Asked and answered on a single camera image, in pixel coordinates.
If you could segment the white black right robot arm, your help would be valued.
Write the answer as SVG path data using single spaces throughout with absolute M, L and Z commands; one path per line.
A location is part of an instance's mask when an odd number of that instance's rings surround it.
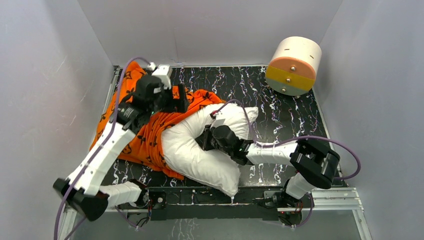
M 241 166 L 279 164 L 293 166 L 297 173 L 286 181 L 281 192 L 265 191 L 265 208 L 296 207 L 313 189 L 330 189 L 340 155 L 317 139 L 302 138 L 281 145 L 242 139 L 227 125 L 206 125 L 195 141 L 204 151 L 218 150 Z

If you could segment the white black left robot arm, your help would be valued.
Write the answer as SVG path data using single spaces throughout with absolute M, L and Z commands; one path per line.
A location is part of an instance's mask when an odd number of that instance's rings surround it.
M 112 114 L 94 147 L 66 178 L 53 188 L 63 200 L 87 220 L 99 219 L 107 209 L 132 203 L 137 208 L 151 204 L 147 186 L 135 180 L 102 185 L 115 160 L 136 138 L 142 127 L 158 113 L 185 113 L 189 107 L 185 86 L 172 86 L 168 79 L 147 75 L 137 80 L 134 90 L 120 97 L 115 93 Z

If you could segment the orange patterned plush pillowcase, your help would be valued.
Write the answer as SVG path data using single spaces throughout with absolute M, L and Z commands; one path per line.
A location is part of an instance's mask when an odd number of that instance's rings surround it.
M 136 61 L 132 61 L 124 74 L 119 91 L 119 100 L 122 100 L 129 93 L 134 92 L 136 81 L 139 79 L 146 80 L 145 76 L 147 76 L 146 71 Z M 94 137 L 89 150 L 95 146 L 97 140 L 104 132 L 111 114 L 115 110 L 116 92 L 113 94 L 106 112 L 101 115 L 96 128 L 97 135 Z M 126 145 L 117 158 L 142 164 L 150 167 L 153 171 L 163 172 L 170 178 L 183 180 L 185 177 L 174 171 L 170 167 L 170 164 L 165 161 L 161 140 L 163 131 L 172 128 L 208 105 L 225 103 L 215 93 L 204 89 L 192 92 L 186 88 L 185 93 L 189 102 L 186 113 L 156 113 L 150 118 L 149 123 L 141 128 L 136 137 Z

